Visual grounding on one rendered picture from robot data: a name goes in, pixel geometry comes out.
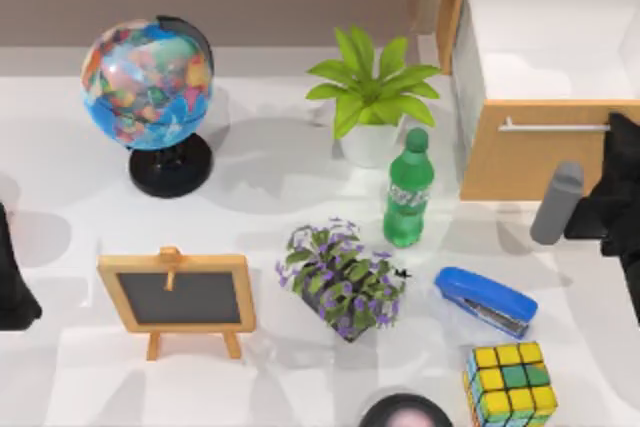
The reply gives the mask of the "yellow and green puzzle cube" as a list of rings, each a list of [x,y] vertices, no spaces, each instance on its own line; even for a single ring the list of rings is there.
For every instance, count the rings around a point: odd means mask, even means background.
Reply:
[[[558,407],[536,342],[472,348],[463,385],[472,427],[545,427]]]

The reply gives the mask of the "green bottle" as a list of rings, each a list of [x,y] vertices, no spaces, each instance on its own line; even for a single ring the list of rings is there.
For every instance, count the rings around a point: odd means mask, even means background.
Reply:
[[[423,231],[435,178],[428,148],[428,133],[419,127],[412,128],[406,135],[402,152],[390,165],[383,233],[385,239],[398,248],[417,243]]]

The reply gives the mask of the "pale grey rounded box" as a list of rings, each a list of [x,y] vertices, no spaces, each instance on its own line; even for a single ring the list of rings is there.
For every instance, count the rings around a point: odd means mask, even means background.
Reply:
[[[540,245],[553,245],[563,235],[583,196],[584,171],[575,161],[560,162],[544,193],[530,227],[530,237]]]

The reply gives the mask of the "pale wooden drawer front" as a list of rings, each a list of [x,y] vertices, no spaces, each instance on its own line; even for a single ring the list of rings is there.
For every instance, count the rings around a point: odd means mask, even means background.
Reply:
[[[460,187],[464,201],[540,200],[556,166],[575,161],[584,187],[601,176],[605,132],[499,132],[517,124],[607,124],[620,112],[640,124],[640,100],[496,100],[484,102]]]

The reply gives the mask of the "blue stapler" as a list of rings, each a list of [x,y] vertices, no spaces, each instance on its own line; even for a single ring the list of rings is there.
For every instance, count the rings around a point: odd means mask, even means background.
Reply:
[[[444,299],[516,339],[524,337],[538,310],[531,297],[459,267],[442,268],[434,285]]]

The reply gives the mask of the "pulled-out drawer pale inside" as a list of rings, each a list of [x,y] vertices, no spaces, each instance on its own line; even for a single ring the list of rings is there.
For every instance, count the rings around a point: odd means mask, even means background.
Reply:
[[[640,99],[640,0],[463,0],[452,75],[468,137],[487,100]]]

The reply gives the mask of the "wooden framed blackboard on easel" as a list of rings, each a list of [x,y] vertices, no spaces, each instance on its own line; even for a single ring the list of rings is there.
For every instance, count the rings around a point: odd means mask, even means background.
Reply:
[[[228,356],[239,359],[238,336],[256,330],[244,255],[167,246],[155,255],[101,255],[97,271],[126,330],[149,335],[149,361],[159,358],[164,334],[179,333],[220,334]]]

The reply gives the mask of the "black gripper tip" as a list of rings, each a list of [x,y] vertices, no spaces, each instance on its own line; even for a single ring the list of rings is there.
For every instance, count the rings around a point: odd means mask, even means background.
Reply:
[[[0,202],[0,331],[25,331],[42,313],[41,305],[21,275],[6,209]]]

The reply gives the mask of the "purple flower plant black pot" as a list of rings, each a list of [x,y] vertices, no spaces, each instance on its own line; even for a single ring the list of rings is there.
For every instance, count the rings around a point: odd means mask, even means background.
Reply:
[[[275,270],[281,287],[349,343],[370,328],[394,325],[411,278],[389,252],[367,252],[357,224],[340,217],[292,231]]]

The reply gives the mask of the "black round object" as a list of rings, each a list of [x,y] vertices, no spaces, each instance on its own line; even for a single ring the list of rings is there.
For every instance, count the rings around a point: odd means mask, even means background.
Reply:
[[[385,396],[371,406],[358,427],[453,427],[453,423],[428,398],[397,393]]]

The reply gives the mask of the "multicoloured world globe black stand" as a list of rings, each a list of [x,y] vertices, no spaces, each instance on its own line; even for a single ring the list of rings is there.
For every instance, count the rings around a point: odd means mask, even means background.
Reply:
[[[176,16],[121,23],[89,49],[81,70],[85,108],[129,151],[129,175],[143,193],[182,197],[208,179],[213,153],[197,129],[214,72],[204,33]]]

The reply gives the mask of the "green plant in white pot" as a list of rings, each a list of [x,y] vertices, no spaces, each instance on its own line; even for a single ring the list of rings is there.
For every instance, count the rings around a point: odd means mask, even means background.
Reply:
[[[341,57],[323,60],[307,70],[323,81],[306,98],[334,102],[332,133],[343,156],[356,166],[375,168],[390,156],[405,117],[435,125],[427,102],[440,95],[428,79],[441,69],[408,64],[405,36],[393,38],[380,53],[360,27],[348,31],[336,27],[334,36]]]

